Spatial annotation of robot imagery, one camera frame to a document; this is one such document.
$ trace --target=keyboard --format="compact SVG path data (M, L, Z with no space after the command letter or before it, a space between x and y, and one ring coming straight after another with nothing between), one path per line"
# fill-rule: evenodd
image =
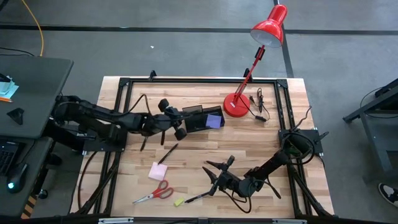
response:
M0 139L0 175L7 175L24 147L25 143Z

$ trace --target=computer mouse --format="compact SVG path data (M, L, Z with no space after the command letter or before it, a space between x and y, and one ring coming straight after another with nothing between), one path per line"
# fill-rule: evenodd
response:
M20 192L25 185L27 164L21 162L16 164L7 175L7 190L14 194Z

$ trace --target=lamp base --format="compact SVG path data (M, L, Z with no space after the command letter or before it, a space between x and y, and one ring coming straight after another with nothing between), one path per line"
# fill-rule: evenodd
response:
M245 95L241 95L242 100L238 99L238 102L234 105L232 101L234 100L235 95L236 93L230 93L225 97L224 111L234 118L240 118L248 113L249 109L244 105L244 103L250 107L250 101Z

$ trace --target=purple sticky note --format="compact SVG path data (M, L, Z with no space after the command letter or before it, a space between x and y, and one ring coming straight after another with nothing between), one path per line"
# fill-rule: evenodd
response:
M221 116L207 115L206 127L209 128L220 128L221 127Z

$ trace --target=lamp arm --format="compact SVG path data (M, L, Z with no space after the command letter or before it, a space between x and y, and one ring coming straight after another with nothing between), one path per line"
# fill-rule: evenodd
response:
M238 89L236 90L236 94L235 94L234 100L232 101L232 103L234 105L236 105L236 103L238 102L239 97L242 95L243 90L246 87L246 84L249 81L254 68L256 67L258 61L260 61L262 56L264 55L264 51L265 51L264 50L264 45L260 48L259 51L257 51L256 59L254 60L253 65L252 65L247 77L244 79L243 83L238 86Z

